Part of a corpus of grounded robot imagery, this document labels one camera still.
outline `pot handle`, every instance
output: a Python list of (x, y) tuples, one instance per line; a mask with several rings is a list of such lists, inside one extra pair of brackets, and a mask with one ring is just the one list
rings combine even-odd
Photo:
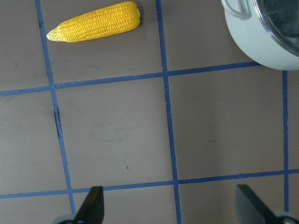
[(228, 0), (221, 0), (221, 3), (224, 7), (224, 9), (231, 14), (234, 17), (237, 17), (241, 20), (247, 20), (251, 17), (251, 12), (249, 9), (249, 5), (247, 0), (239, 0), (240, 1), (240, 5), (242, 8), (242, 12), (237, 12), (235, 11), (228, 3)]

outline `white pot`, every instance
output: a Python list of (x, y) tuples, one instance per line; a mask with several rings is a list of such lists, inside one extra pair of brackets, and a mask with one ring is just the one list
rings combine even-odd
[(256, 62), (278, 70), (299, 70), (299, 56), (288, 50), (261, 20), (256, 0), (221, 0), (228, 29), (239, 48)]

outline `grid line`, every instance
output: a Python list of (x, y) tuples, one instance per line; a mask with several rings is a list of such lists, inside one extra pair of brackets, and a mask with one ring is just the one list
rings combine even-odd
[[(289, 174), (299, 174), (299, 169), (288, 170), (288, 173)], [(258, 177), (268, 177), (268, 176), (284, 176), (284, 175), (285, 175), (284, 170), (278, 170), (278, 171), (259, 172), (259, 173), (245, 173), (245, 174), (237, 174), (237, 175), (224, 175), (224, 176), (185, 179), (185, 180), (178, 180), (177, 184), (184, 185), (184, 184), (205, 183), (205, 182), (215, 182), (215, 181), (230, 181), (230, 180), (241, 180), (241, 179), (248, 179), (248, 178), (258, 178)], [(123, 189), (149, 188), (149, 187), (169, 186), (169, 185), (173, 185), (174, 183), (175, 183), (175, 181), (161, 181), (161, 182), (104, 186), (103, 190), (111, 191), (111, 190), (123, 190)], [(71, 192), (73, 194), (88, 193), (89, 190), (90, 190), (90, 188), (72, 189)], [(48, 196), (48, 195), (62, 195), (62, 194), (68, 194), (68, 193), (69, 193), (68, 190), (28, 192), (28, 193), (0, 195), (0, 199)]]
[(61, 130), (61, 125), (60, 125), (59, 113), (58, 113), (58, 101), (57, 101), (57, 96), (56, 96), (54, 80), (52, 77), (52, 68), (51, 68), (50, 57), (49, 57), (49, 53), (48, 53), (46, 34), (45, 34), (45, 30), (44, 30), (44, 25), (43, 25), (43, 14), (42, 14), (42, 7), (41, 7), (40, 0), (36, 0), (36, 11), (37, 11), (37, 19), (38, 19), (38, 24), (39, 24), (41, 41), (42, 41), (42, 46), (43, 46), (43, 55), (44, 55), (44, 60), (45, 60), (45, 64), (46, 64), (46, 70), (47, 70), (47, 74), (48, 74), (50, 91), (51, 91), (51, 96), (52, 96), (52, 101), (53, 101), (55, 123), (56, 123), (58, 142), (59, 142), (60, 153), (61, 153), (61, 158), (62, 158), (62, 163), (63, 163), (63, 168), (64, 168), (66, 187), (67, 187), (67, 191), (68, 191), (68, 195), (69, 195), (71, 212), (76, 213), (74, 197), (73, 197), (73, 194), (71, 191), (71, 177), (70, 177), (70, 173), (69, 173), (69, 169), (68, 169), (68, 165), (67, 165), (66, 152), (65, 152), (65, 148), (64, 148), (64, 140), (63, 140), (63, 136), (62, 136), (62, 130)]
[(289, 137), (288, 137), (288, 72), (282, 72), (283, 119), (284, 119), (284, 197), (285, 211), (289, 211)]
[[(72, 81), (72, 82), (59, 83), (59, 84), (53, 83), (53, 84), (54, 84), (55, 89), (57, 90), (57, 89), (64, 89), (64, 88), (71, 88), (71, 87), (85, 86), (85, 85), (97, 85), (97, 84), (105, 84), (105, 83), (117, 83), (117, 82), (133, 81), (133, 80), (140, 80), (140, 79), (157, 78), (157, 77), (163, 77), (163, 75), (165, 73), (167, 73), (167, 76), (181, 76), (181, 75), (188, 75), (188, 74), (194, 74), (194, 73), (247, 68), (247, 67), (255, 67), (255, 66), (260, 66), (260, 64), (252, 61), (252, 62), (242, 62), (242, 63), (233, 63), (233, 64), (223, 64), (223, 65), (216, 65), (216, 66), (202, 67), (202, 68), (148, 73), (148, 74), (142, 74), (142, 75), (100, 78), (100, 79)], [(25, 88), (25, 89), (19, 89), (19, 90), (0, 91), (0, 97), (27, 94), (27, 93), (33, 93), (33, 92), (49, 91), (50, 89), (51, 89), (51, 87), (48, 85), (48, 86)]]
[(157, 8), (161, 62), (162, 62), (162, 71), (163, 71), (164, 93), (165, 93), (165, 101), (166, 101), (168, 136), (169, 136), (170, 154), (171, 154), (174, 201), (175, 201), (175, 208), (176, 208), (176, 215), (177, 215), (177, 223), (181, 224), (182, 217), (181, 217), (181, 206), (180, 206), (180, 200), (179, 200), (179, 190), (178, 190), (178, 173), (177, 173), (177, 162), (176, 162), (176, 153), (175, 153), (174, 137), (173, 137), (173, 126), (172, 126), (172, 116), (171, 116), (171, 99), (170, 99), (169, 81), (168, 81), (168, 73), (167, 73), (168, 72), (167, 56), (166, 56), (166, 47), (165, 47), (165, 39), (164, 39), (164, 27), (163, 27), (161, 0), (156, 0), (156, 8)]

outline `corn tip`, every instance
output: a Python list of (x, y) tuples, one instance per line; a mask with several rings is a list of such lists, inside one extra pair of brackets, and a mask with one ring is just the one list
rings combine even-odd
[(57, 36), (57, 32), (56, 32), (56, 28), (51, 30), (48, 34), (47, 34), (47, 38), (50, 41), (61, 41), (60, 38)]
[(137, 8), (137, 13), (138, 13), (138, 18), (140, 19), (140, 12), (138, 8)]

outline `gray tile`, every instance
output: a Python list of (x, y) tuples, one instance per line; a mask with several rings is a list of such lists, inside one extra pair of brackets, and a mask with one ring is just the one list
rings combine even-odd
[[(78, 209), (87, 194), (74, 194)], [(176, 221), (173, 186), (104, 191), (103, 224), (163, 223)]]
[(247, 184), (271, 210), (284, 210), (283, 176), (217, 181), (179, 186), (182, 223), (239, 224), (235, 187)]
[(168, 70), (252, 61), (230, 36), (221, 1), (161, 2)]
[(289, 129), (289, 167), (299, 168), (299, 71), (290, 71), (288, 75), (288, 129)]
[(299, 174), (289, 176), (289, 202), (290, 202), (290, 213), (299, 217)]
[(280, 71), (170, 77), (170, 96), (179, 179), (283, 169)]
[(65, 189), (49, 92), (0, 98), (0, 194)]
[(0, 2), (0, 91), (48, 85), (34, 1)]
[[(119, 1), (41, 2), (45, 30), (49, 32), (73, 16)], [(136, 3), (142, 22), (130, 32), (77, 43), (48, 41), (54, 81), (62, 83), (162, 71), (155, 1), (137, 0)]]
[(67, 195), (0, 199), (1, 223), (50, 224), (69, 213)]
[(57, 95), (74, 188), (172, 179), (161, 78)]

